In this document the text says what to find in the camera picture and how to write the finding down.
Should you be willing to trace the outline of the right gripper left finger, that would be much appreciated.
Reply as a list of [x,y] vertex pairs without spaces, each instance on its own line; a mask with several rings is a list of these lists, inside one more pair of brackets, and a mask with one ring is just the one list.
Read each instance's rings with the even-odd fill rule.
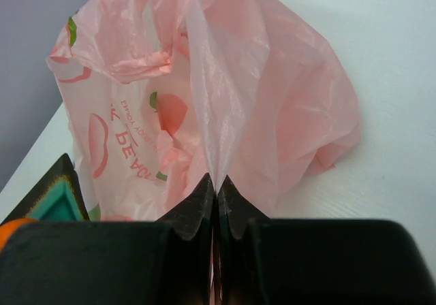
[[155,223],[169,227],[181,242],[211,242],[214,196],[211,177],[206,173],[184,200]]

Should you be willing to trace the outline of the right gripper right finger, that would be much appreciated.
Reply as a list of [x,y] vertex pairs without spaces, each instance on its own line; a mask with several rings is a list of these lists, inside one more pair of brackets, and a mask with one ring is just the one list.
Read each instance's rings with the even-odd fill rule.
[[271,218],[246,199],[229,176],[217,195],[220,241],[249,239],[250,229],[258,223],[268,223]]

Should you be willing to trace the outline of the pink plastic bag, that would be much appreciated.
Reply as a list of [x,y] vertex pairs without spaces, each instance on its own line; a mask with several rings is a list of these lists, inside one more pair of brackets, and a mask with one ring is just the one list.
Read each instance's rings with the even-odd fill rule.
[[205,174],[270,212],[360,139],[336,54],[279,0],[89,0],[47,63],[96,219],[158,219]]

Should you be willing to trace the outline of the fake orange fruit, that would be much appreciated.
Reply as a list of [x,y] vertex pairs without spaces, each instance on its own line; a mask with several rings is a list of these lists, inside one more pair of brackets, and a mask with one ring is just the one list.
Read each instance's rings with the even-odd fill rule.
[[36,223],[37,219],[22,218],[8,221],[0,226],[0,250],[2,251],[7,244],[7,241],[18,230],[18,228],[28,223]]

